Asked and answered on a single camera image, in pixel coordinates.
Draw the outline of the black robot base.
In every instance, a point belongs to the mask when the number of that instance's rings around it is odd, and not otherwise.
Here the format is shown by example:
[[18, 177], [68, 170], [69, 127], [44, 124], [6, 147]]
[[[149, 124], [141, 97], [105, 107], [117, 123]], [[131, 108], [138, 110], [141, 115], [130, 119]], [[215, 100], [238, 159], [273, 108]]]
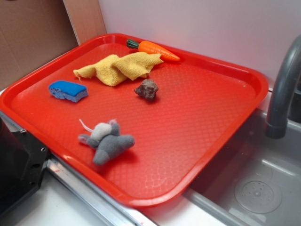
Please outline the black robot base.
[[11, 132], [0, 121], [0, 217], [40, 189], [49, 150], [30, 132]]

